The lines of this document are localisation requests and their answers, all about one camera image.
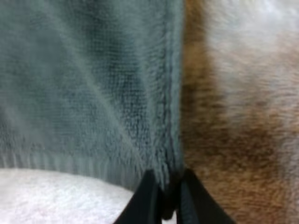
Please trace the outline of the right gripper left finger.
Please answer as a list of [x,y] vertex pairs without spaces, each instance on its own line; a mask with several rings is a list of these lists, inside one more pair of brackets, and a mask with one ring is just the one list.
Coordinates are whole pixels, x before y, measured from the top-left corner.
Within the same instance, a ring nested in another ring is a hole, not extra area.
[[129,203],[119,215],[119,224],[160,224],[160,199],[160,187],[153,171],[148,170],[144,173]]

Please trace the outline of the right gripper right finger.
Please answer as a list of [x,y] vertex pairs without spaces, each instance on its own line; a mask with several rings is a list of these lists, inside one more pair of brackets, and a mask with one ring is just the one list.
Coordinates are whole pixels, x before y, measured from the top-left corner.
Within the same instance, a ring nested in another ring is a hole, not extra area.
[[180,183],[177,209],[178,224],[234,224],[235,221],[211,197],[191,169]]

